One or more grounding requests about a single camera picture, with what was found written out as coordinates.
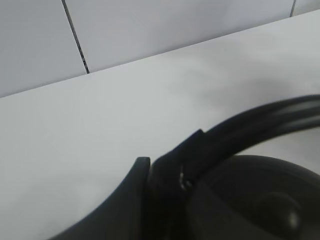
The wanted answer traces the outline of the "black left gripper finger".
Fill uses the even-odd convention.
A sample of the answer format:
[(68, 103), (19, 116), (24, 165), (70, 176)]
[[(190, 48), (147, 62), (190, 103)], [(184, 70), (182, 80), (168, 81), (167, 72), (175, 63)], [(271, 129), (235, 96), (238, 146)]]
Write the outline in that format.
[(53, 240), (140, 240), (145, 185), (151, 160), (139, 157), (113, 193)]

